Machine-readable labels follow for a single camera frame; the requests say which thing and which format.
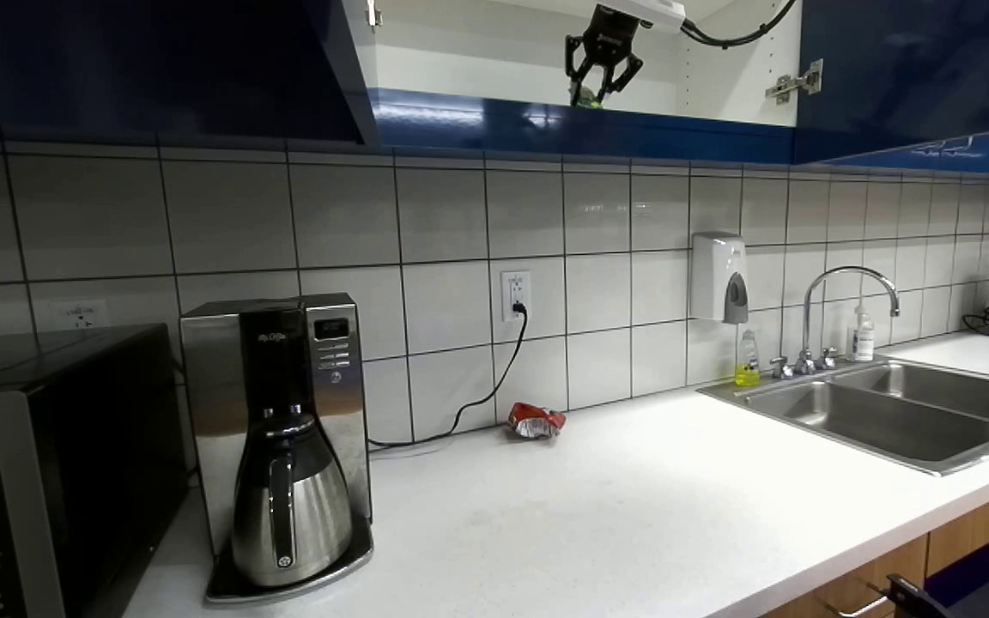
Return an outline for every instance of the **white countertop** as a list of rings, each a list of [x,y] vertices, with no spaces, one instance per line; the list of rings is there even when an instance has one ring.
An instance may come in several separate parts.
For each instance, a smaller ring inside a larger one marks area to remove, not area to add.
[[[989,374],[984,336],[896,357]],[[989,456],[950,476],[696,391],[576,413],[555,442],[474,432],[375,456],[375,557],[274,603],[201,606],[188,504],[130,618],[197,613],[761,613],[989,501]]]

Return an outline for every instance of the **blue cabinet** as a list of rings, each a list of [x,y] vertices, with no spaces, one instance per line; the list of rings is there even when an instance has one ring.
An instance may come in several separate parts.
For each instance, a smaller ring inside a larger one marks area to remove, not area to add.
[[[0,131],[375,136],[340,0],[0,0]]]
[[[797,162],[989,131],[989,0],[808,0]]]

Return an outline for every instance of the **soap dispenser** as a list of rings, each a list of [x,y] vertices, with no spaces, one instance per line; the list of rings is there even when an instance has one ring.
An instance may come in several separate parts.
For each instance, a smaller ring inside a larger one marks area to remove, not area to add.
[[[693,238],[693,319],[747,322],[743,238],[733,233]]]

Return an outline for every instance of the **stainless steel sink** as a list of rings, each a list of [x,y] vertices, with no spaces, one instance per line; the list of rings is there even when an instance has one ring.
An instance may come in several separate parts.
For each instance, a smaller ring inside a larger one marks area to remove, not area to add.
[[[706,396],[931,473],[989,454],[989,382],[972,374],[880,360]]]
[[[989,382],[972,374],[880,360],[865,369],[838,374],[836,383],[851,383],[989,418]]]

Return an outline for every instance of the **cable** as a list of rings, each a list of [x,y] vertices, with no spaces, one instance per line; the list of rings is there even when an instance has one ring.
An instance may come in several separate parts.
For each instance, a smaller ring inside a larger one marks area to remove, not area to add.
[[[515,351],[508,352],[508,362],[506,362],[503,378],[496,382],[496,389],[485,398],[474,398],[474,400],[460,405],[458,414],[453,414],[453,425],[445,432],[433,432],[433,434],[411,440],[411,442],[381,442],[381,440],[367,440],[367,442],[377,446],[377,448],[440,442],[440,440],[458,432],[458,425],[460,425],[467,407],[476,407],[476,405],[490,400],[503,391],[503,382],[508,378],[508,369],[515,366],[515,360],[522,352],[522,342],[524,342],[524,329],[529,329],[529,307],[522,303],[515,303],[512,307],[522,313],[522,329],[517,329]]]
[[[759,37],[765,37],[791,10],[792,10],[797,0],[791,0],[783,10],[775,10],[773,19],[759,24],[751,33],[743,33],[743,37],[715,37],[706,32],[699,32],[693,19],[681,24],[681,32],[687,37],[693,37],[696,45],[706,45],[706,48],[737,48],[737,45],[751,45]]]

